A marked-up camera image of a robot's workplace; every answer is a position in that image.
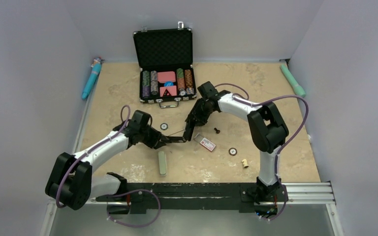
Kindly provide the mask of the blue marker pen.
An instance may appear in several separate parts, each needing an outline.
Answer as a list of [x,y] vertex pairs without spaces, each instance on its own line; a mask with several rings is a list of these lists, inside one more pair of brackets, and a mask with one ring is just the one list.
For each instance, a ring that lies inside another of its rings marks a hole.
[[97,78],[99,77],[99,74],[101,72],[103,62],[104,60],[101,57],[94,58],[93,63],[91,65],[92,69],[90,75],[82,91],[82,100],[86,100],[90,95],[97,81]]

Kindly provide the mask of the white chess rook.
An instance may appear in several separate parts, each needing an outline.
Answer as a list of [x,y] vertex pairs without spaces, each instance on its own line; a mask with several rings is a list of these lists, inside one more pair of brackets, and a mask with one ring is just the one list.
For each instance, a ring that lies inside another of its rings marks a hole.
[[241,161],[241,163],[242,163],[242,166],[243,166],[244,169],[246,169],[246,168],[249,167],[249,164],[248,164],[247,159],[243,159],[243,160]]

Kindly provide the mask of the red white staple box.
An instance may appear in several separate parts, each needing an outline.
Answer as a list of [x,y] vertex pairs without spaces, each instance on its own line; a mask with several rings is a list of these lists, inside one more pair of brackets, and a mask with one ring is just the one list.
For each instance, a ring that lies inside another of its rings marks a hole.
[[216,144],[214,144],[212,141],[207,139],[206,137],[202,136],[201,134],[196,134],[193,140],[197,143],[199,143],[201,146],[203,146],[205,149],[207,149],[209,152],[212,152],[216,148]]

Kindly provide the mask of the brown poker chip right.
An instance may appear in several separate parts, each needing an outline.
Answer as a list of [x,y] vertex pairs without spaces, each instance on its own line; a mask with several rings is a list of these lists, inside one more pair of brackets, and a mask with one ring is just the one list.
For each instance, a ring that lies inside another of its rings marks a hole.
[[228,153],[231,155],[231,156],[235,156],[237,155],[238,151],[236,148],[232,147],[228,150]]

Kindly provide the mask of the black stapler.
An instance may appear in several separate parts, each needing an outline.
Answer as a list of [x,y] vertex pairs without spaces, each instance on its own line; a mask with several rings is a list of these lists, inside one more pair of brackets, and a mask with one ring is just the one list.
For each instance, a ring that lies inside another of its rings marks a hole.
[[184,139],[184,134],[182,136],[177,136],[177,137],[178,137],[178,141],[176,143],[185,143],[185,142],[190,142],[191,141],[191,140],[185,140]]

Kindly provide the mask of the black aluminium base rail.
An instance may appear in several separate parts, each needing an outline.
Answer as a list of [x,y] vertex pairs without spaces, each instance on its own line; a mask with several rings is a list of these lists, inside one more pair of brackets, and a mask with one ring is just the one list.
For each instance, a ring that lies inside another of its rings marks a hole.
[[127,187],[126,195],[91,198],[85,204],[106,203],[110,214],[145,214],[149,209],[236,210],[271,218],[288,205],[335,202],[329,183],[285,183],[266,197],[256,194],[257,185],[252,182],[127,183]]

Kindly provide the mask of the green marker pen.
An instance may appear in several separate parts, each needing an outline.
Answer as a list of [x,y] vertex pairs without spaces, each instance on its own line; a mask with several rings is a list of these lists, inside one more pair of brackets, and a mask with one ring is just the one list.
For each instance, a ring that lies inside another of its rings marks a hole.
[[306,92],[302,88],[302,86],[299,85],[299,83],[296,81],[294,76],[289,71],[288,67],[285,64],[280,65],[281,72],[283,73],[284,77],[292,87],[295,95],[305,98]]

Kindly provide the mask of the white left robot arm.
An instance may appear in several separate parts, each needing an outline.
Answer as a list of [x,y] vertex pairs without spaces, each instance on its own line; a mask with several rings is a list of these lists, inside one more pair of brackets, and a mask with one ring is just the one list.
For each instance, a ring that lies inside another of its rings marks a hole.
[[99,167],[138,143],[158,149],[187,141],[184,137],[163,135],[151,122],[150,114],[136,110],[96,144],[74,154],[60,154],[46,184],[46,195],[56,201],[57,207],[73,210],[80,209],[91,198],[110,196],[114,201],[123,200],[128,192],[127,180],[116,173],[93,179]]

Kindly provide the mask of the black poker chip case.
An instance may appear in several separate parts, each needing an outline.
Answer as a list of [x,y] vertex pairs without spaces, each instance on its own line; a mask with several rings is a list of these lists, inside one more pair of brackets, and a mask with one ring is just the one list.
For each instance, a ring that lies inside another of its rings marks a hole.
[[142,27],[133,32],[141,103],[179,103],[197,97],[192,35],[183,22],[173,29]]

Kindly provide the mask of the poker chip near stapler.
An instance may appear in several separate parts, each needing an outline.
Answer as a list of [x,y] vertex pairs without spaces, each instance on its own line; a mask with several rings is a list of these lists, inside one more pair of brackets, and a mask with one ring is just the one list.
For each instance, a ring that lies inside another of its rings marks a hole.
[[167,130],[168,129],[168,124],[167,123],[162,123],[160,125],[160,128],[161,128],[161,130]]

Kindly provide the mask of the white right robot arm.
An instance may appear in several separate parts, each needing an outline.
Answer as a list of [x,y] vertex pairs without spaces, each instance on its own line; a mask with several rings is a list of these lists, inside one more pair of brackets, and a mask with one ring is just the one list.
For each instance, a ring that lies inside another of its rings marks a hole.
[[268,200],[280,187],[278,177],[278,153],[281,151],[289,134],[277,106],[273,102],[263,105],[237,98],[233,93],[218,91],[211,82],[198,87],[201,94],[185,122],[183,138],[190,141],[196,126],[207,123],[213,112],[234,115],[249,124],[254,145],[260,151],[260,170],[256,181],[256,194]]

